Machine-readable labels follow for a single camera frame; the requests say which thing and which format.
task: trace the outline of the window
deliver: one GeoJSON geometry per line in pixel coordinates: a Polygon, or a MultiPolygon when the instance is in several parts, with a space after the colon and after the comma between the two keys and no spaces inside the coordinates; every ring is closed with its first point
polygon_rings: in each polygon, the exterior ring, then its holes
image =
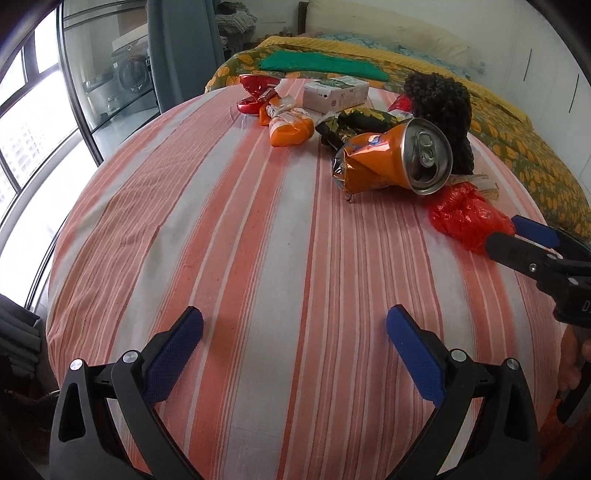
{"type": "Polygon", "coordinates": [[[25,303],[47,248],[95,171],[96,164],[80,141],[37,190],[0,254],[0,272],[10,272],[0,275],[3,295],[25,303]]]}
{"type": "Polygon", "coordinates": [[[16,192],[10,185],[6,174],[0,170],[0,219],[4,216],[16,192]]]}
{"type": "Polygon", "coordinates": [[[35,53],[39,73],[43,73],[59,60],[55,11],[47,15],[35,29],[35,53]]]}
{"type": "Polygon", "coordinates": [[[58,60],[52,12],[0,83],[0,293],[23,306],[55,235],[96,170],[58,60]]]}
{"type": "Polygon", "coordinates": [[[0,83],[0,105],[2,105],[19,88],[25,85],[25,76],[22,71],[21,52],[14,58],[12,65],[0,83]]]}
{"type": "Polygon", "coordinates": [[[74,129],[61,72],[42,80],[0,118],[0,151],[21,186],[74,129]]]}

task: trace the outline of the pillow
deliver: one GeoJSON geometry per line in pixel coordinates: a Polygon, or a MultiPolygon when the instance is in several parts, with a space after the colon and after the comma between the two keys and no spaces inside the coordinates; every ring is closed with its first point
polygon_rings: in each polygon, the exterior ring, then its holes
{"type": "Polygon", "coordinates": [[[465,40],[423,20],[382,8],[343,0],[310,0],[306,31],[371,35],[391,48],[400,44],[454,65],[470,66],[470,50],[465,40]]]}

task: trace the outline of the black crochet item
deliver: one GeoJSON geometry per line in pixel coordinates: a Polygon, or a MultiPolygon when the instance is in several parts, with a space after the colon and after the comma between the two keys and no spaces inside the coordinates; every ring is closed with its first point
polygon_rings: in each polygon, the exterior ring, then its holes
{"type": "Polygon", "coordinates": [[[472,121],[470,93],[460,82],[438,73],[412,73],[404,82],[413,115],[429,120],[443,132],[452,147],[452,173],[474,172],[474,154],[467,138],[472,121]]]}

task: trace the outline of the green cloth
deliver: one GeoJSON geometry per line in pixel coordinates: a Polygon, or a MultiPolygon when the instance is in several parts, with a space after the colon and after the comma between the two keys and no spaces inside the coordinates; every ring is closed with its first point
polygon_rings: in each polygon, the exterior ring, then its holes
{"type": "Polygon", "coordinates": [[[340,73],[370,80],[386,82],[390,76],[364,60],[331,57],[323,53],[279,50],[269,55],[260,65],[261,70],[275,72],[324,72],[340,73]]]}

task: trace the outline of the cardboard box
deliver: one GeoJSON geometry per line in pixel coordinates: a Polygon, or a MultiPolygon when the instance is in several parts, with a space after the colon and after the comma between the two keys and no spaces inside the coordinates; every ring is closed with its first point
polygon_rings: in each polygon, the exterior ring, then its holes
{"type": "Polygon", "coordinates": [[[364,103],[369,83],[353,77],[318,80],[304,85],[303,107],[320,113],[340,112],[364,103]]]}

